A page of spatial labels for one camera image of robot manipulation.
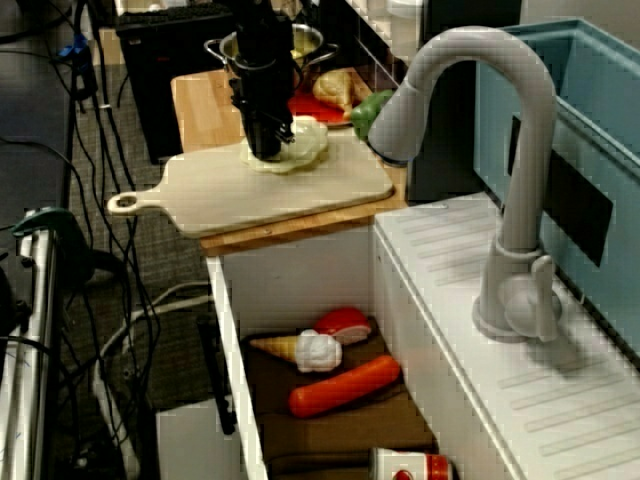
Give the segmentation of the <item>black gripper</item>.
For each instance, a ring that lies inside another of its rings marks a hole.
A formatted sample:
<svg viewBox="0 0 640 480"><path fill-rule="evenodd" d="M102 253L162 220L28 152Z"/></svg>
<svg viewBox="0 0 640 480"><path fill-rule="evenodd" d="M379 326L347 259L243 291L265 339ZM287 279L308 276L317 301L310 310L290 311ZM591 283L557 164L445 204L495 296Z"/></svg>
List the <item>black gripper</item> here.
<svg viewBox="0 0 640 480"><path fill-rule="evenodd" d="M294 141L288 102L293 95L295 67L290 54L263 63L251 63L240 54L233 59L232 104L241 113L245 137L256 158L261 154L263 159L271 158L283 143Z"/></svg>

